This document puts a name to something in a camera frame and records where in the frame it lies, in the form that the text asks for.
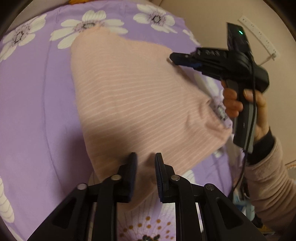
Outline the pink sleeved right forearm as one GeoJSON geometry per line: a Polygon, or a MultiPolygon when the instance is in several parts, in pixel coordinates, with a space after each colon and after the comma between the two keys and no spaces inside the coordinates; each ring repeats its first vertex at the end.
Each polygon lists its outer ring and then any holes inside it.
{"type": "Polygon", "coordinates": [[[248,155],[244,176],[250,201],[262,223],[279,235],[289,226],[295,232],[295,183],[282,161],[280,142],[271,131],[248,155]]]}

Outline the person's right hand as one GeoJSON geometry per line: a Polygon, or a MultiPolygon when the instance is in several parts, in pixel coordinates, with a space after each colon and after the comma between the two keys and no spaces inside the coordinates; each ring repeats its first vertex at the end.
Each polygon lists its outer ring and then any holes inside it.
{"type": "Polygon", "coordinates": [[[234,119],[233,142],[244,150],[251,151],[253,144],[269,132],[267,121],[267,103],[258,90],[244,89],[252,84],[222,81],[223,104],[227,115],[234,119]]]}

